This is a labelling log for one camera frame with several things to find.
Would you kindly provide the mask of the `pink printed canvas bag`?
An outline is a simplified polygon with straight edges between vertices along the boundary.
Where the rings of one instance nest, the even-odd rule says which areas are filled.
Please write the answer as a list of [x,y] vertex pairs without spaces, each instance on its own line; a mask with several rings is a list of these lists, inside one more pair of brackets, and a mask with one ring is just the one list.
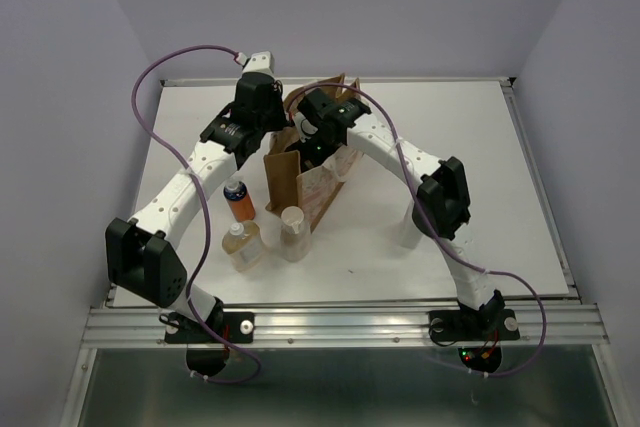
[[263,157],[268,189],[266,211],[279,216],[286,207],[299,207],[310,227],[316,229],[362,154],[343,146],[318,166],[312,166],[296,145],[300,140],[294,127],[269,135],[269,149]]

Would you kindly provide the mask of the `beige pump bottle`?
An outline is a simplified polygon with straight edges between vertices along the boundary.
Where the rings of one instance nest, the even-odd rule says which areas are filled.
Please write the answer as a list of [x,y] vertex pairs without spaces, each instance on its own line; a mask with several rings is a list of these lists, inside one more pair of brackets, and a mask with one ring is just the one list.
[[281,253],[289,262],[306,257],[311,249],[311,230],[305,213],[297,206],[285,208],[281,213]]

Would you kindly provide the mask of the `white square bottle black cap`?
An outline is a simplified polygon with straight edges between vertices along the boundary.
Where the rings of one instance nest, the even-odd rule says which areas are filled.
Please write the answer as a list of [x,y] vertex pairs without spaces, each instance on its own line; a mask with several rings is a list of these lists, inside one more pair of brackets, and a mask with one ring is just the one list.
[[407,209],[405,211],[403,220],[400,224],[399,243],[406,249],[415,250],[420,244],[425,235],[418,228],[413,219],[415,203],[413,200],[409,201]]

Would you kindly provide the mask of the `clear amber liquid bottle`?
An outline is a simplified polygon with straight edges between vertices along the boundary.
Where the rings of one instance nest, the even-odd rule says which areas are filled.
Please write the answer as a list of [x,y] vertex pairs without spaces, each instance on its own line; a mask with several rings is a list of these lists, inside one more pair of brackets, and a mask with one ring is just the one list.
[[222,248],[238,272],[256,266],[267,252],[260,228],[253,220],[233,223],[222,239]]

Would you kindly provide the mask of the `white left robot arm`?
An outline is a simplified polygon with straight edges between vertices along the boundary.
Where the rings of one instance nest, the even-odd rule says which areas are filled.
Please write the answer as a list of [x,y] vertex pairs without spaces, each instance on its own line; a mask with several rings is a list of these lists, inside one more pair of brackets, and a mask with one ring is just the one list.
[[234,99],[200,135],[193,152],[165,187],[130,219],[106,229],[110,281],[188,318],[199,340],[222,329],[222,304],[189,281],[177,249],[211,195],[241,169],[269,132],[287,124],[282,86],[267,69],[243,71]]

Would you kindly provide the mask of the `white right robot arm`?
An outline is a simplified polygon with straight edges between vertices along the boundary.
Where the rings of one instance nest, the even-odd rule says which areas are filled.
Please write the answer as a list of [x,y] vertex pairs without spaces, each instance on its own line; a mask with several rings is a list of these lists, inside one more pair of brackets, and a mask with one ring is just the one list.
[[362,152],[409,188],[411,222],[439,247],[456,288],[460,325],[472,337],[482,337],[499,326],[505,302],[489,274],[466,259],[457,231],[470,220],[470,195],[462,162],[430,155],[398,135],[392,120],[381,121],[364,103],[351,98],[339,102],[313,84],[295,94],[294,125],[314,153],[347,146]]

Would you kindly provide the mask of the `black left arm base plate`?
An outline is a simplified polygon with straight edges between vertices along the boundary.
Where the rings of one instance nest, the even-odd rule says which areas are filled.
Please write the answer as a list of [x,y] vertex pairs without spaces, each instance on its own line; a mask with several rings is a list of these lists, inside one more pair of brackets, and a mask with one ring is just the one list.
[[[197,322],[176,312],[160,314],[158,320],[165,327],[164,342],[167,344],[217,343]],[[225,311],[213,330],[231,343],[250,344],[253,342],[254,327],[253,312]]]

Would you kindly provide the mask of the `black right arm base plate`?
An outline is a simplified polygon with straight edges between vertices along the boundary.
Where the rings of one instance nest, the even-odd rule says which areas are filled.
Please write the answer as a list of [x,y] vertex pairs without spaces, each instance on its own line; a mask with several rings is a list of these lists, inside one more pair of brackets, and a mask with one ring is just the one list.
[[516,341],[521,338],[515,313],[511,309],[499,312],[485,324],[475,314],[461,310],[431,310],[428,312],[428,332],[437,344],[493,341]]

